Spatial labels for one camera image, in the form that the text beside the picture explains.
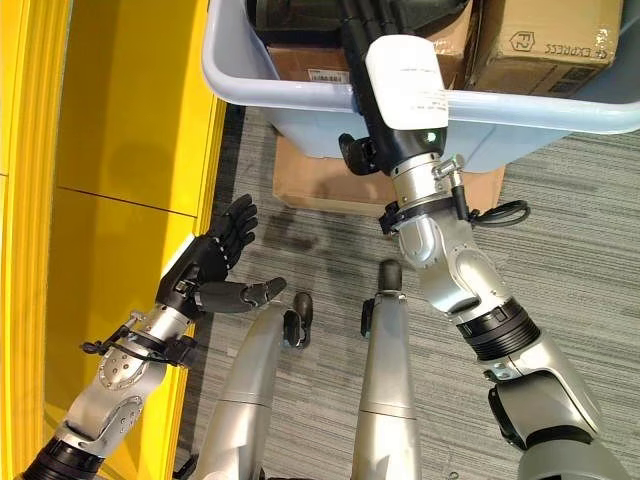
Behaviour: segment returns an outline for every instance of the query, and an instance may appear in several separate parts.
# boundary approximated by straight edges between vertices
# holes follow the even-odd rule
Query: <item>white label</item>
[[[441,128],[449,105],[433,43],[412,35],[385,35],[369,47],[371,86],[384,122],[396,130]]]
[[[309,72],[309,80],[312,82],[349,83],[349,72],[318,70],[314,68],[309,68],[307,72]]]

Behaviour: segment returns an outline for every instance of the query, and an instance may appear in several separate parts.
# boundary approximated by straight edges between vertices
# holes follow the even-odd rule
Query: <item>barcode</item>
[[[349,72],[337,70],[316,70],[310,68],[309,80],[312,82],[349,83]]]

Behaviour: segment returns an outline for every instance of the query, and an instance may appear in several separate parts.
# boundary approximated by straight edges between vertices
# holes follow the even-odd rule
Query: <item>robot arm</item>
[[[256,213],[249,195],[236,200],[178,256],[162,277],[149,313],[132,314],[105,342],[82,346],[86,353],[102,355],[98,372],[22,478],[94,478],[162,383],[167,364],[191,364],[195,341],[185,332],[192,322],[203,312],[251,310],[284,289],[282,278],[259,285],[225,281],[254,239]]]
[[[499,220],[516,210],[524,219],[528,207],[469,213],[462,160],[440,159],[448,112],[433,46],[411,36],[400,1],[340,4],[354,94],[370,134],[340,137],[346,164],[358,175],[391,177],[397,201],[380,219],[383,231],[399,237],[427,300],[456,324],[494,382],[491,409],[503,436],[524,452],[519,477],[629,478],[598,440],[594,395],[473,240],[474,224],[513,224],[519,220]]]

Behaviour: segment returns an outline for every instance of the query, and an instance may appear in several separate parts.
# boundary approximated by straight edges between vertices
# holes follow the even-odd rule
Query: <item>black rubber foot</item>
[[[299,292],[293,299],[293,311],[284,315],[284,338],[290,347],[306,348],[311,342],[313,301],[311,295]]]
[[[396,260],[383,260],[378,269],[378,291],[402,290],[402,267]]]

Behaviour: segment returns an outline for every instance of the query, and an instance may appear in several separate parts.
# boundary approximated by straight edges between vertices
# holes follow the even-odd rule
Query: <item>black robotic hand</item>
[[[246,285],[226,282],[244,247],[255,239],[256,206],[250,195],[234,201],[207,233],[194,238],[162,277],[156,303],[195,319],[202,312],[246,312],[264,305],[286,287],[283,278]]]

